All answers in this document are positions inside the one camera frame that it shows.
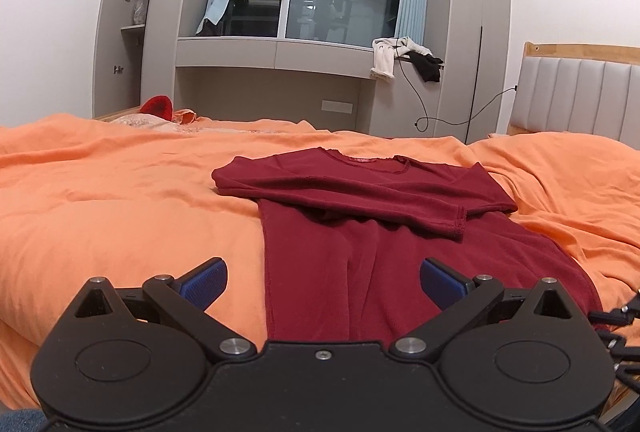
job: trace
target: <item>red shirt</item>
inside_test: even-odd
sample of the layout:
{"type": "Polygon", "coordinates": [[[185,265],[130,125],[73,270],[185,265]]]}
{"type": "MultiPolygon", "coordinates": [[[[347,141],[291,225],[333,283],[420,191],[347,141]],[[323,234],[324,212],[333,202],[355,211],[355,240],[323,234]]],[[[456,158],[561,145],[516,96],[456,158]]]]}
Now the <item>red shirt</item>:
{"type": "Polygon", "coordinates": [[[236,157],[212,177],[220,194],[258,202],[271,339],[390,343],[439,313],[420,288],[426,257],[506,287],[555,277],[582,311],[601,310],[569,255],[504,214],[517,206],[479,163],[317,148],[236,157]]]}

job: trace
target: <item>headboard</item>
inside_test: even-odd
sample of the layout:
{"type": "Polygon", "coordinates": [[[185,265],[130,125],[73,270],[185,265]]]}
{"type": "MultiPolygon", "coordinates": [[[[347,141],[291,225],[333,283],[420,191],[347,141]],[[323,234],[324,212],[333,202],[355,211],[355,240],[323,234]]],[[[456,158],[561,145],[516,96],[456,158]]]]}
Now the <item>headboard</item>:
{"type": "Polygon", "coordinates": [[[540,131],[640,149],[640,48],[525,43],[508,134],[540,131]]]}

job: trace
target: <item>orange blanket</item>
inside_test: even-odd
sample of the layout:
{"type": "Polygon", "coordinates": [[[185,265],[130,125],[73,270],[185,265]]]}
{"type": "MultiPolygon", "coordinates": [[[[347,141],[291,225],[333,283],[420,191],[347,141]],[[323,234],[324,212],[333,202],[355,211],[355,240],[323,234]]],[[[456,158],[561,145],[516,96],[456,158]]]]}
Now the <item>orange blanket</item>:
{"type": "MultiPolygon", "coordinates": [[[[182,134],[56,115],[0,129],[0,399],[36,405],[28,373],[36,346],[94,275],[137,286],[224,257],[228,288],[208,313],[261,344],[257,206],[218,196],[210,173],[235,155],[316,146],[357,157],[480,161],[518,203],[514,220],[575,257],[606,309],[640,287],[640,152],[609,139],[543,133],[465,147],[454,138],[332,134],[305,122],[204,120],[182,134]]],[[[635,327],[626,332],[640,343],[635,327]]]]}

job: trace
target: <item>screw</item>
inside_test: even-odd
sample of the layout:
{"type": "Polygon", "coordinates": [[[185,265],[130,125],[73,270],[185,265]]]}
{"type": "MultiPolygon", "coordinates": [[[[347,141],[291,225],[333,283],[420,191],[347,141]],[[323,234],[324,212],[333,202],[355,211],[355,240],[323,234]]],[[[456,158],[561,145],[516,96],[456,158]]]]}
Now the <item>screw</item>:
{"type": "Polygon", "coordinates": [[[318,360],[330,360],[332,356],[331,351],[325,351],[324,349],[316,352],[316,358],[318,360]]]}
{"type": "Polygon", "coordinates": [[[420,340],[420,338],[416,338],[415,336],[406,336],[396,342],[396,349],[404,352],[404,354],[418,354],[426,348],[427,344],[424,343],[424,340],[420,340]]]}
{"type": "Polygon", "coordinates": [[[251,342],[245,338],[227,338],[220,342],[220,351],[225,354],[245,354],[251,349],[251,342]]]}

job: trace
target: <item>black cable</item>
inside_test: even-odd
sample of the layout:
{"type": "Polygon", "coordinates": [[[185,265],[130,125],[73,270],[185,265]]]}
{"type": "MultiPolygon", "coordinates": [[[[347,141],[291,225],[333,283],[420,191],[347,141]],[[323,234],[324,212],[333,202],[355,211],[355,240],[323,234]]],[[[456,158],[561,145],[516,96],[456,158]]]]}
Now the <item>black cable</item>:
{"type": "Polygon", "coordinates": [[[436,120],[438,122],[446,123],[447,125],[465,125],[465,123],[471,123],[473,121],[473,119],[475,119],[480,113],[482,113],[482,111],[484,111],[487,107],[489,107],[489,105],[491,105],[492,102],[494,102],[494,100],[497,99],[499,96],[504,95],[507,91],[515,91],[516,90],[516,88],[510,87],[509,89],[505,89],[504,91],[499,92],[495,97],[493,97],[491,100],[489,100],[486,103],[486,105],[482,109],[480,109],[478,111],[478,113],[476,113],[473,116],[469,116],[469,119],[465,120],[464,122],[452,123],[452,122],[447,122],[447,120],[442,120],[440,118],[430,117],[429,114],[427,113],[427,108],[424,105],[424,101],[422,100],[422,97],[420,96],[420,93],[418,93],[418,90],[411,83],[411,80],[409,80],[409,77],[406,75],[406,73],[404,72],[404,69],[402,68],[402,59],[400,58],[400,54],[398,53],[398,40],[399,40],[399,37],[396,37],[396,56],[398,57],[398,63],[400,65],[400,70],[402,71],[402,74],[404,75],[405,80],[407,82],[409,82],[409,85],[411,86],[411,89],[414,90],[414,93],[416,94],[416,96],[418,97],[418,100],[420,101],[420,104],[422,105],[422,110],[424,111],[424,116],[418,118],[417,120],[415,120],[415,123],[414,123],[415,128],[418,129],[419,133],[427,132],[427,129],[429,129],[429,120],[436,120]],[[420,127],[418,127],[418,123],[420,123],[421,120],[427,120],[427,125],[424,127],[424,129],[420,129],[420,127]]]}

